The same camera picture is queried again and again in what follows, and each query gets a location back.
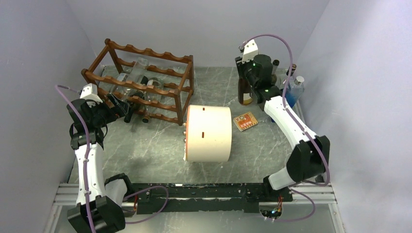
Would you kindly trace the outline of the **dark bottle white label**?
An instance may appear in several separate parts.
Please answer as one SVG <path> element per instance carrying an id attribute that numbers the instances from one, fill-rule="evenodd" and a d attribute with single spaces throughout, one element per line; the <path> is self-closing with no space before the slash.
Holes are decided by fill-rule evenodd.
<path id="1" fill-rule="evenodd" d="M 238 81 L 238 101 L 241 105 L 248 105 L 253 102 L 250 85 L 244 78 L 239 78 Z"/>

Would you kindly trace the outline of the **dark green wine bottle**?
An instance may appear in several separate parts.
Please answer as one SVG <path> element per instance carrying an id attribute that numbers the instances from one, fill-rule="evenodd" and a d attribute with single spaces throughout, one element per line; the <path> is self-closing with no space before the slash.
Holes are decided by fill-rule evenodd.
<path id="1" fill-rule="evenodd" d="M 277 60 L 277 59 L 274 59 L 273 62 L 272 62 L 272 65 L 273 65 L 272 73 L 271 73 L 271 78 L 272 78 L 271 84 L 272 84 L 272 85 L 275 85 L 276 82 L 277 82 L 277 74 L 276 74 L 276 71 L 277 71 L 277 69 L 278 69 L 279 64 L 280 64 L 280 61 Z"/>

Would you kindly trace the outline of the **clear glass liquor bottle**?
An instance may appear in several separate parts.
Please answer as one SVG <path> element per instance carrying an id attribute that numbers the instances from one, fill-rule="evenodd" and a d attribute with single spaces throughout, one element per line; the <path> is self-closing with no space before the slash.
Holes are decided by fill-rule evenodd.
<path id="1" fill-rule="evenodd" d="M 286 82 L 288 76 L 291 77 L 291 80 L 294 79 L 293 75 L 296 71 L 296 68 L 297 68 L 297 65 L 293 64 L 291 69 L 286 68 L 283 71 L 281 71 L 281 73 L 280 73 L 280 86 L 279 86 L 281 90 L 285 87 L 285 82 Z"/>

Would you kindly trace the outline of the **blue boxed bottle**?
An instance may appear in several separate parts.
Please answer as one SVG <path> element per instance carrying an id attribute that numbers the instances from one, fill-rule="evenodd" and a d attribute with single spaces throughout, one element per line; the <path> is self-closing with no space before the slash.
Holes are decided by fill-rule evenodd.
<path id="1" fill-rule="evenodd" d="M 284 82 L 287 78 L 286 76 L 278 76 L 278 75 L 272 75 L 272 83 L 279 88 L 280 92 L 283 93 L 284 89 Z M 288 105 L 293 108 L 301 95 L 303 94 L 305 88 L 304 88 L 304 78 L 302 76 L 298 76 L 295 78 L 293 75 L 290 78 L 290 81 L 288 82 L 287 85 L 287 90 L 286 90 L 286 101 Z"/>

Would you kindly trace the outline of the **black capped bottle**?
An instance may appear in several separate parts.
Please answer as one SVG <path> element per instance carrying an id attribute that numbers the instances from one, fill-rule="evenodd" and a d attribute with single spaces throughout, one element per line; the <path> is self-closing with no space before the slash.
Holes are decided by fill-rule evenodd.
<path id="1" fill-rule="evenodd" d="M 148 80 L 149 80 L 148 77 L 143 76 L 140 84 L 146 85 Z M 136 90 L 135 93 L 131 95 L 131 97 L 139 97 L 141 99 L 144 99 L 144 95 L 145 95 L 145 92 Z M 128 113 L 124 117 L 124 122 L 129 123 L 134 114 L 134 111 L 140 108 L 140 103 L 134 103 L 132 101 L 127 101 L 127 102 L 129 104 L 129 108 L 128 108 Z"/>

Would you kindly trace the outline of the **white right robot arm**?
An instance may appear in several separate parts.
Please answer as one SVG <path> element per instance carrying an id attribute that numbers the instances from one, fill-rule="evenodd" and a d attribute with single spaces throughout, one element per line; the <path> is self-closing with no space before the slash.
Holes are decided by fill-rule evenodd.
<path id="1" fill-rule="evenodd" d="M 324 173 L 329 175 L 330 141 L 307 127 L 284 100 L 280 89 L 272 84 L 271 58 L 258 54 L 249 61 L 237 57 L 235 63 L 240 82 L 238 94 L 249 93 L 261 110 L 275 121 L 292 148 L 285 166 L 264 178 L 267 185 L 262 188 L 263 197 L 273 201 L 280 196 L 282 188 Z"/>

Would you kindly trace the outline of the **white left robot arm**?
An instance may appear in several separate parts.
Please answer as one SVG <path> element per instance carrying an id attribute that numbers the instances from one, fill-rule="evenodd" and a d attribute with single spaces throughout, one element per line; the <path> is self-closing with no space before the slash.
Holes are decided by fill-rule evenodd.
<path id="1" fill-rule="evenodd" d="M 122 202 L 134 197 L 134 187 L 124 173 L 103 178 L 103 127 L 125 116 L 127 105 L 113 95 L 109 107 L 96 94 L 81 94 L 67 109 L 73 123 L 69 133 L 79 169 L 76 206 L 67 211 L 78 233 L 116 233 L 125 228 Z"/>

